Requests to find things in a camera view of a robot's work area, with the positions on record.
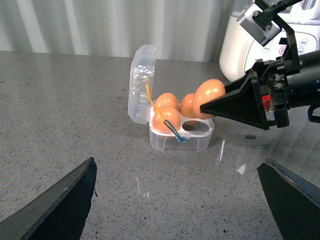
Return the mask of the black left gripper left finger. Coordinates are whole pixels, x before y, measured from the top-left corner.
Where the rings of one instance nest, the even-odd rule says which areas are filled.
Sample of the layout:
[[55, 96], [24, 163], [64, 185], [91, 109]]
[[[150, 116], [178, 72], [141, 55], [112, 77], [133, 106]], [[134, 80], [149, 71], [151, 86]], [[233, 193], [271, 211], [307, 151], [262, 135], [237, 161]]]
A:
[[91, 209], [97, 165], [88, 158], [0, 223], [2, 240], [79, 240]]

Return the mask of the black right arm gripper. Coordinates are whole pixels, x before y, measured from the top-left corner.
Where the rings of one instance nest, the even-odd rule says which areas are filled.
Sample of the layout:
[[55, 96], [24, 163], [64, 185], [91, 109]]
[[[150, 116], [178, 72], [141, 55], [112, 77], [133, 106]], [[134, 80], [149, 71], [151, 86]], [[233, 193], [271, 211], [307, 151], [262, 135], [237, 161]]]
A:
[[288, 77], [300, 72], [298, 60], [258, 59], [244, 76], [225, 86], [225, 95], [200, 106], [200, 111], [262, 130], [290, 124]]

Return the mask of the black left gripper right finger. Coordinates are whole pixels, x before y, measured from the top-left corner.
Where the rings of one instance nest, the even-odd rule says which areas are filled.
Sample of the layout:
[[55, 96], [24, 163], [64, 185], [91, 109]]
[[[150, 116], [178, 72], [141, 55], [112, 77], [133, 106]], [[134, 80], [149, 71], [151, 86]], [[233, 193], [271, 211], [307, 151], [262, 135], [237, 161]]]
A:
[[257, 172], [283, 239], [318, 240], [320, 189], [271, 158]]

